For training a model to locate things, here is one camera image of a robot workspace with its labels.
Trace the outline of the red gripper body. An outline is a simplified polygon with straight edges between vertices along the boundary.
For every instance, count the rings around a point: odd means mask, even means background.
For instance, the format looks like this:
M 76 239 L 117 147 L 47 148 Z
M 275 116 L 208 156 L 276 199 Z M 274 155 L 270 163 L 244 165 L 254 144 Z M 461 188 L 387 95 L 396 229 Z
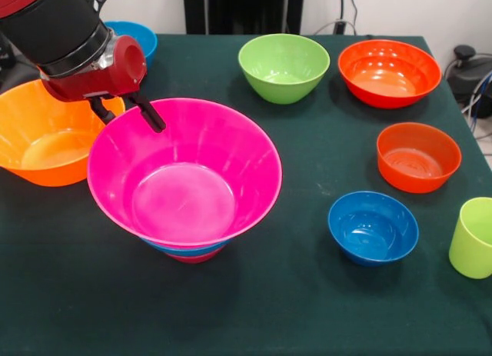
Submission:
M 41 76 L 50 95 L 60 101 L 113 98 L 137 92 L 147 74 L 145 55 L 128 35 L 112 35 L 95 61 L 62 77 Z

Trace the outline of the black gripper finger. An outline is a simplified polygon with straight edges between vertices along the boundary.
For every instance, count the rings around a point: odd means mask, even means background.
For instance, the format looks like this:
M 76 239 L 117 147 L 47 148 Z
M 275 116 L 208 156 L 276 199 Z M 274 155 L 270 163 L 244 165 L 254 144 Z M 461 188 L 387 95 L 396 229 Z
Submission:
M 142 118 L 154 132 L 161 133 L 166 129 L 165 121 L 142 93 L 129 93 L 125 99 L 140 109 Z
M 92 97 L 89 98 L 88 101 L 92 111 L 104 123 L 104 125 L 108 125 L 115 119 L 115 114 L 103 105 L 101 98 Z

